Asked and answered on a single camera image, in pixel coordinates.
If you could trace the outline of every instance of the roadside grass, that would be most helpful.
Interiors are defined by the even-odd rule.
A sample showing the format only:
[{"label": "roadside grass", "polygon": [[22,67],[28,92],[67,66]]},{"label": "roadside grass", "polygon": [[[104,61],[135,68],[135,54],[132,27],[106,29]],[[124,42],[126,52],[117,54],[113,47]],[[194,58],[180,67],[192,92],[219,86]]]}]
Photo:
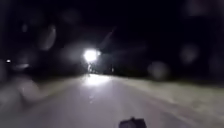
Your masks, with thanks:
[{"label": "roadside grass", "polygon": [[125,79],[125,84],[147,91],[153,97],[190,108],[196,112],[218,117],[224,121],[224,88],[198,85],[187,81],[155,82]]}]

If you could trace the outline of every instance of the asphalt road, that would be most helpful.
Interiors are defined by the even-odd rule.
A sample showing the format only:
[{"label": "asphalt road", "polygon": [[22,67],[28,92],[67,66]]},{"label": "asphalt road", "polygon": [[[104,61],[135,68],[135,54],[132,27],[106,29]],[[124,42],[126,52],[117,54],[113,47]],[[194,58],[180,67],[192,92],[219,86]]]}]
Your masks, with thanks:
[{"label": "asphalt road", "polygon": [[54,96],[1,121],[4,128],[117,128],[122,120],[143,118],[148,128],[192,128],[160,109],[149,96],[119,80],[92,75]]}]

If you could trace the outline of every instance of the distant light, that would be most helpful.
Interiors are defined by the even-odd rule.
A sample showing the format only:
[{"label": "distant light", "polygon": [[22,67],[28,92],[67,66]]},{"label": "distant light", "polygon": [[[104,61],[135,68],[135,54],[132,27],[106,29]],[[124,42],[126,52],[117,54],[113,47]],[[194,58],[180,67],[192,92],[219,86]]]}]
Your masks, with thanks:
[{"label": "distant light", "polygon": [[99,51],[97,51],[95,49],[89,49],[84,52],[83,57],[86,60],[86,62],[92,63],[97,60],[99,55],[100,55]]}]

